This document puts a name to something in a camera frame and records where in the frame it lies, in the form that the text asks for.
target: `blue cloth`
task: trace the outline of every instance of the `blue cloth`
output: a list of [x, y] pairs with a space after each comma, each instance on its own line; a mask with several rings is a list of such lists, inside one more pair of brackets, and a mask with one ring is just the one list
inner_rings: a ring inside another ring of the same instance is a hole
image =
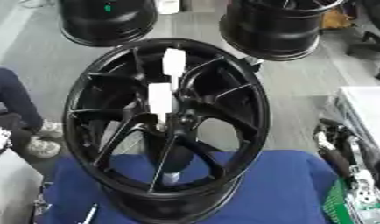
[[[220, 161], [230, 153], [216, 153]], [[152, 168], [139, 155], [116, 156], [111, 162], [129, 176], [147, 180]], [[195, 159], [182, 175], [200, 175], [202, 162]], [[321, 205], [337, 177], [323, 160], [298, 150], [267, 150], [248, 169], [233, 199], [201, 224], [325, 224]], [[54, 185], [45, 192], [53, 206], [38, 224], [82, 222], [91, 206], [99, 204], [93, 224], [133, 224], [113, 208], [96, 182], [70, 157], [57, 165]]]

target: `sneaker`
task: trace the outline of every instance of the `sneaker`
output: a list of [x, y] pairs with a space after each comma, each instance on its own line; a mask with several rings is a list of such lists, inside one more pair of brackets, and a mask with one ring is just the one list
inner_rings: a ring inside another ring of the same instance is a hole
[[30, 155], [37, 158], [52, 158], [60, 153], [60, 145], [51, 141], [43, 141], [37, 136], [33, 136], [27, 150]]
[[36, 134], [39, 137], [53, 137], [58, 138], [63, 136], [62, 123], [61, 122], [50, 122], [48, 120], [43, 121], [43, 126], [40, 131]]

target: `jeans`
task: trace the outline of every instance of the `jeans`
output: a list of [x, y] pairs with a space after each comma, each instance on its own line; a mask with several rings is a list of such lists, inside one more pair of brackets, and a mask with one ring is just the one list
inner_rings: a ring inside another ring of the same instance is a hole
[[11, 70], [1, 67], [0, 102], [4, 104], [10, 113], [20, 115], [30, 132], [36, 133], [41, 129], [43, 119], [31, 101], [25, 87]]

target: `black wheel on floor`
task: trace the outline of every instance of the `black wheel on floor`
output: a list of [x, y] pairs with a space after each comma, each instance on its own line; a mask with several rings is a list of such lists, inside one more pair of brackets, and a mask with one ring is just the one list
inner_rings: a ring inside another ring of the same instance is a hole
[[[169, 81], [161, 66], [167, 48], [186, 51], [187, 67], [174, 93], [176, 112], [161, 130], [147, 97], [149, 84]], [[226, 163], [215, 158], [221, 149], [194, 137], [210, 118], [230, 123], [237, 132], [239, 149]], [[144, 40], [108, 52], [75, 82], [63, 115], [69, 150], [113, 204], [141, 223], [164, 224], [194, 223], [224, 206], [261, 151], [269, 119], [265, 92], [247, 63], [181, 38]], [[102, 143], [112, 121], [119, 125]], [[110, 163], [116, 147], [135, 131], [144, 136], [145, 161], [155, 170], [147, 182], [119, 173]], [[206, 176], [164, 183], [164, 173], [184, 171], [193, 157], [206, 165]]]

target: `gray carpet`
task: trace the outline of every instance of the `gray carpet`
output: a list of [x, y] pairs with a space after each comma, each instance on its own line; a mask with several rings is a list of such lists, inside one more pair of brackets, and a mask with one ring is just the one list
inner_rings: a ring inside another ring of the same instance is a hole
[[[218, 21], [227, 1], [193, 0], [191, 12], [160, 16], [147, 38], [180, 37], [219, 46], [237, 57], [243, 54], [225, 43]], [[14, 70], [29, 89], [40, 113], [60, 119], [69, 88], [83, 69], [107, 48], [76, 45], [60, 34], [55, 7], [22, 9], [17, 0], [0, 0], [0, 65]], [[328, 95], [347, 85], [380, 85], [373, 78], [379, 55], [345, 55], [348, 43], [375, 28], [363, 16], [357, 28], [326, 32], [311, 56], [291, 62], [264, 63], [258, 77], [271, 102], [272, 127], [265, 149], [315, 152], [311, 139], [320, 108]], [[227, 124], [202, 127], [200, 135], [226, 149], [236, 140]]]

